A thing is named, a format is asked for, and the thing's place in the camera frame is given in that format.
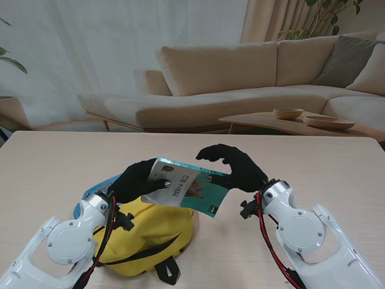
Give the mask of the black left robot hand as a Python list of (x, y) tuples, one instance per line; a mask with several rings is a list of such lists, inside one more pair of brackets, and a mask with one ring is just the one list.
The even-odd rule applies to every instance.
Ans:
[(171, 182), (166, 179), (149, 180), (155, 161), (153, 158), (130, 165), (108, 188), (106, 197), (115, 197), (117, 203), (126, 204), (170, 186)]

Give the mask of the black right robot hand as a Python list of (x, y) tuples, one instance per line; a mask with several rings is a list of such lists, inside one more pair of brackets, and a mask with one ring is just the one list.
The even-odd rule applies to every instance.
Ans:
[(231, 174), (226, 176), (211, 175), (211, 183), (228, 190), (238, 188), (247, 193), (258, 191), (268, 183), (269, 179), (262, 169), (244, 152), (226, 144), (215, 144), (203, 148), (196, 156), (197, 160), (210, 162), (222, 159), (228, 164)]

